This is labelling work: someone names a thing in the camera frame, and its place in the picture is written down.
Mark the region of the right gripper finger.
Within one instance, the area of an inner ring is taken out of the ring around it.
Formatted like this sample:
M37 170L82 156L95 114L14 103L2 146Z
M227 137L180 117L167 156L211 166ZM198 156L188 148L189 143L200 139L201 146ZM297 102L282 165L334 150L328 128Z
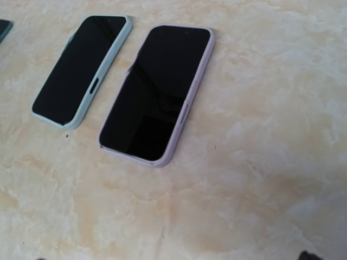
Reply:
M313 253L303 251L299 255L299 260L323 260L323 259Z

